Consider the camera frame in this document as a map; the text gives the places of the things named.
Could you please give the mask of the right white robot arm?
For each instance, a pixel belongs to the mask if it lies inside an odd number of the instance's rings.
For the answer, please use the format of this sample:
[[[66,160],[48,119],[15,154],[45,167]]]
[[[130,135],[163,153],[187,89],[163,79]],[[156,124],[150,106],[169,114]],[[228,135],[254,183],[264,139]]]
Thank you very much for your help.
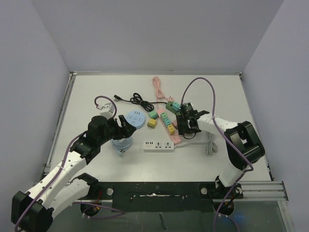
[[[232,185],[246,172],[254,170],[253,164],[265,155],[265,149],[254,126],[249,121],[242,123],[221,119],[207,111],[176,113],[179,135],[209,132],[225,140],[229,164],[217,177],[215,192],[225,198],[232,192]]]

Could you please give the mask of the teal USB charger plug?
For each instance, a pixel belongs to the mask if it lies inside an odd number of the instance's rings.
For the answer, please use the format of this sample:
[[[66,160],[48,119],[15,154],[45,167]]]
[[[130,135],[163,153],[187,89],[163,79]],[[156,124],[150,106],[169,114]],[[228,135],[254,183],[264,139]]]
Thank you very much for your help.
[[[164,122],[164,124],[165,124],[166,126],[168,126],[168,125],[171,124],[171,121],[170,121],[169,118],[164,118],[163,122]]]

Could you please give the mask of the pink USB charger plug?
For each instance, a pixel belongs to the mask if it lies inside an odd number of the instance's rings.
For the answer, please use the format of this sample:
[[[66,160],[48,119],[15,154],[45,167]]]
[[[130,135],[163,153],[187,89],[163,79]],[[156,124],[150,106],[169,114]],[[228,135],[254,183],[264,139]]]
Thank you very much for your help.
[[[178,124],[177,124],[177,121],[176,120],[174,120],[174,121],[172,121],[172,125],[174,126],[174,128],[178,128]]]

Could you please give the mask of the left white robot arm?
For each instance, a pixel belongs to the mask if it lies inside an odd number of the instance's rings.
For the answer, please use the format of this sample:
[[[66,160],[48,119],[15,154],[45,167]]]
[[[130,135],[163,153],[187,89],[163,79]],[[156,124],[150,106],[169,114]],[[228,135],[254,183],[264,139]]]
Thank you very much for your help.
[[[95,116],[87,130],[68,145],[63,160],[38,184],[25,193],[19,191],[12,199],[11,221],[16,232],[46,232],[53,220],[76,200],[92,199],[98,194],[98,180],[81,174],[69,181],[99,153],[109,140],[130,138],[136,127],[123,115],[118,119]]]

